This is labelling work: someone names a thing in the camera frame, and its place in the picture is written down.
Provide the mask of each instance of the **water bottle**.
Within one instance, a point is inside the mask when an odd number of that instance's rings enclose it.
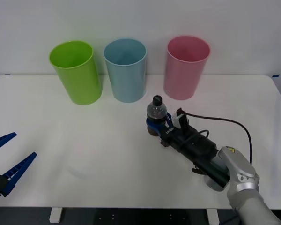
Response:
[[[159,95],[153,97],[152,102],[147,106],[147,118],[156,124],[164,124],[166,122],[167,107],[163,103],[163,98]],[[158,136],[151,128],[147,127],[148,132],[153,136]]]

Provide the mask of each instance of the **white wall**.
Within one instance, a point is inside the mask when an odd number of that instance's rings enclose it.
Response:
[[[142,41],[148,74],[162,74],[180,34],[211,45],[205,74],[281,74],[281,0],[0,0],[0,74],[53,73],[50,50],[73,39],[106,73],[103,49],[121,37]]]

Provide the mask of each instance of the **floor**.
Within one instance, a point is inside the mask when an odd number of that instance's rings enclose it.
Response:
[[[51,208],[0,208],[0,225],[50,225]],[[112,213],[114,213],[115,220],[111,220]],[[91,208],[66,208],[63,209],[60,225],[109,225],[109,224],[132,224],[119,219],[119,211],[117,209],[91,209]],[[155,215],[158,220],[155,224],[193,224],[193,225],[208,225],[207,215],[205,210],[187,210],[188,223],[182,220],[178,222],[175,219],[183,219],[183,212],[166,212],[168,223],[162,221],[161,214],[156,212]],[[275,213],[281,218],[281,211],[275,211]],[[126,210],[126,214],[131,216],[131,211]],[[223,222],[235,214],[232,210],[218,210],[220,222]],[[226,225],[238,225],[239,219],[236,218]]]

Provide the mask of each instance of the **table surface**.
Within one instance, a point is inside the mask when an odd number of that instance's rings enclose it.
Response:
[[[263,75],[204,75],[195,95],[177,101],[163,91],[163,75],[147,76],[147,93],[135,103],[117,101],[101,76],[98,101],[72,103],[55,75],[0,76],[0,136],[17,137],[0,149],[0,174],[32,152],[36,159],[0,206],[230,208],[227,189],[215,192],[193,165],[147,132],[146,106],[159,94],[174,113],[179,107],[244,124],[252,136],[260,193],[281,209],[281,95]],[[220,149],[249,158],[243,129],[225,121],[190,118],[208,129]]]

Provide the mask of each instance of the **table leg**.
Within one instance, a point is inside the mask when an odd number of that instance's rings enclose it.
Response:
[[[219,225],[220,220],[219,220],[219,215],[217,214],[216,209],[206,209],[207,211],[207,217],[208,217],[208,222],[210,225]]]
[[[62,207],[52,207],[51,215],[50,215],[50,223],[57,224],[60,222],[60,216],[62,212]]]

